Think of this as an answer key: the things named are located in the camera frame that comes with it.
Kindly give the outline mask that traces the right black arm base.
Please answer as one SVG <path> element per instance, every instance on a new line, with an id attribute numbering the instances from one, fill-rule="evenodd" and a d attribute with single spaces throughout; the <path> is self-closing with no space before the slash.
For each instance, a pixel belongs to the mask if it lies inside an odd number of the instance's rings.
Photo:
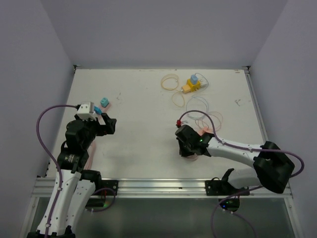
<path id="1" fill-rule="evenodd" d="M 219 178 L 213 178 L 205 181 L 205 191 L 207 196 L 229 196 L 236 193 L 240 195 L 250 195 L 247 188 L 236 189 L 230 185 L 227 181 L 223 181 Z"/>

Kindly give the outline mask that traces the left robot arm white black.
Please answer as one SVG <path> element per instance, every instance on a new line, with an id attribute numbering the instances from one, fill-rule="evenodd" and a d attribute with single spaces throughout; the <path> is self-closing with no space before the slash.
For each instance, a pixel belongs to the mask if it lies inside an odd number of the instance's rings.
<path id="1" fill-rule="evenodd" d="M 97 118 L 79 116 L 66 126 L 65 141 L 57 158 L 57 173 L 47 209 L 29 238 L 73 238 L 79 218 L 92 195 L 116 196 L 112 187 L 103 187 L 101 173 L 86 170 L 88 149 L 97 136 L 115 133 L 117 120 L 106 113 Z"/>

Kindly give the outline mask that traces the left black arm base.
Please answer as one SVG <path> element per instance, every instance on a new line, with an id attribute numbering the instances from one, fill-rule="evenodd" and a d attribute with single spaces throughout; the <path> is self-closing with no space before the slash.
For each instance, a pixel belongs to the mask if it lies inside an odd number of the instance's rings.
<path id="1" fill-rule="evenodd" d="M 115 179 L 102 179 L 95 186 L 95 191 L 92 193 L 93 196 L 117 196 L 119 181 Z"/>

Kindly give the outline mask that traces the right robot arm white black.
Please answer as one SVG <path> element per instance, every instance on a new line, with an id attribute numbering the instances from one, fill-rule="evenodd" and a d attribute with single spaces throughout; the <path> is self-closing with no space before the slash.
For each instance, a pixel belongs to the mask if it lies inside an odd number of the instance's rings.
<path id="1" fill-rule="evenodd" d="M 233 194 L 248 186 L 263 186 L 282 194 L 294 171 L 294 163 L 273 142 L 263 145 L 242 144 L 217 138 L 215 134 L 198 134 L 188 125 L 180 126 L 176 133 L 179 154 L 220 157 L 247 166 L 246 169 L 229 169 L 220 183 L 225 194 Z"/>

